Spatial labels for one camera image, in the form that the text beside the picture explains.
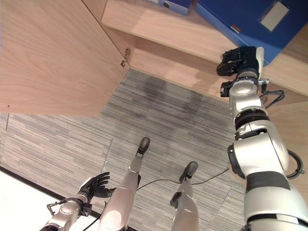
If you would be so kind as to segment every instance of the gray carpet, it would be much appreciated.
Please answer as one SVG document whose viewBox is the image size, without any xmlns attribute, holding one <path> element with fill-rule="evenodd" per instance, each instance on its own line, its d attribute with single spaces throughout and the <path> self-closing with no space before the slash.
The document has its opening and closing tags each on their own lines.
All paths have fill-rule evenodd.
<svg viewBox="0 0 308 231">
<path fill-rule="evenodd" d="M 141 185 L 177 180 L 192 160 L 194 182 L 229 166 L 234 128 L 226 103 L 131 70 L 99 117 L 0 114 L 1 166 L 63 196 L 88 177 L 111 172 L 110 187 L 122 180 L 142 137 L 151 144 Z M 137 192 L 130 226 L 168 231 L 175 211 L 169 200 L 179 185 L 153 183 Z M 240 230 L 245 186 L 230 171 L 194 186 L 200 230 Z M 95 199 L 100 212 L 103 200 Z"/>
</svg>

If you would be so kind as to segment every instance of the blue binder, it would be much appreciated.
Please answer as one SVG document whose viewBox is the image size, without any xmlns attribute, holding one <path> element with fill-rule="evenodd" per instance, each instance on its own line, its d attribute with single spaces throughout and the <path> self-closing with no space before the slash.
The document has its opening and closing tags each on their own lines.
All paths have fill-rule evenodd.
<svg viewBox="0 0 308 231">
<path fill-rule="evenodd" d="M 308 0 L 199 0 L 196 11 L 234 44 L 262 46 L 264 65 L 308 22 Z"/>
</svg>

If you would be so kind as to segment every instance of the wire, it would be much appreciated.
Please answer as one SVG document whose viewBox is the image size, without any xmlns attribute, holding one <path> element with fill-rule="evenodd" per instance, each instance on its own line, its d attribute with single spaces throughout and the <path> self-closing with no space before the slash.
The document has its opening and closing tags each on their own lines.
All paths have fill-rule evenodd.
<svg viewBox="0 0 308 231">
<path fill-rule="evenodd" d="M 105 208 L 106 208 L 106 202 L 105 202 L 105 207 L 104 207 L 104 209 L 102 210 L 102 212 L 101 212 L 101 214 L 90 224 L 90 225 L 88 225 L 83 231 L 86 231 L 88 228 L 90 228 L 96 221 L 98 221 L 98 219 L 102 216 L 102 214 L 103 214 L 103 212 L 104 212 L 104 210 L 105 210 Z"/>
<path fill-rule="evenodd" d="M 138 191 L 139 189 L 142 189 L 142 188 L 145 187 L 145 186 L 148 186 L 149 184 L 152 184 L 152 183 L 154 183 L 154 182 L 157 182 L 157 181 L 170 181 L 170 182 L 173 182 L 173 183 L 176 183 L 176 184 L 180 184 L 180 182 L 177 182 L 177 181 L 174 181 L 174 180 L 159 179 L 159 180 L 153 180 L 153 181 L 151 181 L 151 182 L 149 182 L 149 183 L 147 183 L 147 184 L 145 184 L 145 185 L 142 185 L 141 187 L 137 188 L 136 191 Z"/>
<path fill-rule="evenodd" d="M 274 99 L 269 105 L 267 105 L 265 108 L 269 108 L 273 106 L 275 103 L 278 103 L 279 101 L 283 100 L 285 98 L 285 94 L 283 90 L 273 90 L 273 91 L 262 91 L 262 95 L 260 95 L 260 98 L 266 96 L 266 95 L 278 95 L 276 99 Z"/>
<path fill-rule="evenodd" d="M 221 173 L 219 173 L 219 174 L 217 174 L 217 175 L 211 177 L 210 179 L 207 179 L 207 180 L 202 181 L 202 182 L 199 182 L 199 183 L 194 183 L 194 184 L 192 184 L 192 185 L 204 184 L 204 183 L 208 182 L 209 180 L 211 180 L 211 179 L 213 179 L 213 178 L 215 178 L 215 177 L 220 176 L 221 174 L 225 173 L 225 172 L 228 171 L 228 170 L 229 170 L 229 168 L 223 170 Z M 142 189 L 143 187 L 148 186 L 149 184 L 152 184 L 152 183 L 157 182 L 157 181 L 170 181 L 170 182 L 173 182 L 173 183 L 175 183 L 175 184 L 181 184 L 181 182 L 177 182 L 177 181 L 170 180 L 170 179 L 159 179 L 159 180 L 153 180 L 153 181 L 151 181 L 151 182 L 149 182 L 149 183 L 147 183 L 147 184 L 145 184 L 145 185 L 142 185 L 141 187 L 139 187 L 139 188 L 137 189 L 137 191 L 138 191 L 139 189 Z"/>
<path fill-rule="evenodd" d="M 204 183 L 208 182 L 209 180 L 211 180 L 211 179 L 213 179 L 213 178 L 215 178 L 215 177 L 218 177 L 218 176 L 224 174 L 224 173 L 225 173 L 226 171 L 228 171 L 228 170 L 229 170 L 229 168 L 226 168 L 226 169 L 223 170 L 221 173 L 219 173 L 219 174 L 217 174 L 217 175 L 211 177 L 210 179 L 207 179 L 207 180 L 205 180 L 205 181 L 203 181 L 203 182 L 200 182 L 200 183 L 194 183 L 194 184 L 192 184 L 192 185 L 204 184 Z"/>
<path fill-rule="evenodd" d="M 296 168 L 296 170 L 295 170 L 293 173 L 287 175 L 287 178 L 292 180 L 292 179 L 297 178 L 301 173 L 302 173 L 302 174 L 305 173 L 305 171 L 303 170 L 304 164 L 303 164 L 302 159 L 301 159 L 295 152 L 292 152 L 291 150 L 288 149 L 288 154 L 289 154 L 289 155 L 296 161 L 296 163 L 297 163 L 297 168 Z"/>
</svg>

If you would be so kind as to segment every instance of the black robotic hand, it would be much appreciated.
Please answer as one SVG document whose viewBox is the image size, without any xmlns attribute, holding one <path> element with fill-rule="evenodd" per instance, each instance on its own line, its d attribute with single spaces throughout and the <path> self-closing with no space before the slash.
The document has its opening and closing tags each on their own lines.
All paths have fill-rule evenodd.
<svg viewBox="0 0 308 231">
<path fill-rule="evenodd" d="M 110 179 L 109 174 L 109 172 L 104 172 L 97 175 L 96 177 L 92 177 L 81 186 L 78 193 L 85 195 L 88 198 L 88 202 L 90 202 L 94 196 L 100 198 L 110 197 L 115 188 L 108 189 L 105 187 L 105 185 L 108 184 L 108 180 Z"/>
</svg>

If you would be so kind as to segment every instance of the wooden panel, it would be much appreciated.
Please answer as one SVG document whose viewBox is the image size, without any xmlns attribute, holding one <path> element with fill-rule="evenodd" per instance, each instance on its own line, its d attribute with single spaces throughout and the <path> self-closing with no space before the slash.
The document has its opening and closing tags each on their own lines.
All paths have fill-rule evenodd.
<svg viewBox="0 0 308 231">
<path fill-rule="evenodd" d="M 270 119 L 275 123 L 288 149 L 296 152 L 308 164 L 308 102 L 275 106 L 268 109 Z M 290 171 L 296 167 L 291 161 Z M 308 174 L 292 180 L 308 204 Z"/>
<path fill-rule="evenodd" d="M 1 15 L 3 112 L 97 115 L 129 69 L 80 0 L 5 0 Z"/>
<path fill-rule="evenodd" d="M 107 26 L 103 26 L 105 32 L 108 34 L 109 38 L 112 40 L 112 42 L 115 44 L 115 46 L 118 48 L 122 56 L 125 56 L 125 50 L 126 48 L 130 48 L 131 54 L 133 54 L 133 51 L 136 46 L 136 37 L 130 34 L 127 34 L 125 32 L 115 30 L 112 28 L 109 28 Z M 128 63 L 130 63 L 132 55 L 128 58 Z"/>
<path fill-rule="evenodd" d="M 223 52 L 235 48 L 194 10 L 182 16 L 144 0 L 108 1 L 103 24 L 216 63 Z M 308 96 L 307 63 L 308 24 L 264 68 L 263 77 Z"/>
<path fill-rule="evenodd" d="M 182 16 L 144 0 L 108 1 L 103 24 L 216 63 L 236 47 L 195 11 Z"/>
<path fill-rule="evenodd" d="M 137 39 L 130 64 L 132 68 L 224 101 L 228 99 L 220 97 L 220 85 L 234 79 L 219 77 L 216 74 L 217 63 L 142 38 Z M 307 96 L 273 83 L 269 84 L 268 90 L 285 91 L 286 98 L 278 104 L 308 101 Z"/>
<path fill-rule="evenodd" d="M 98 22 L 102 20 L 107 0 L 82 0 Z"/>
</svg>

